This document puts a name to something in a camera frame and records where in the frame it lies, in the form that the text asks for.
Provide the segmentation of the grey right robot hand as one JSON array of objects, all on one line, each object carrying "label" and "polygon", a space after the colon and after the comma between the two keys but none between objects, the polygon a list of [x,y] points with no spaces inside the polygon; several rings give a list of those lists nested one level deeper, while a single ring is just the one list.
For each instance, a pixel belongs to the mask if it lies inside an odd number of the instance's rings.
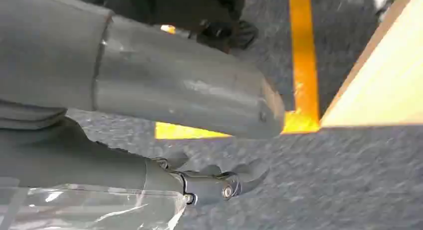
[{"label": "grey right robot hand", "polygon": [[284,126],[277,90],[229,55],[245,39],[242,0],[0,0],[0,185],[174,191],[206,204],[266,179],[260,160],[180,172],[89,140],[69,109],[180,124],[242,138]]}]

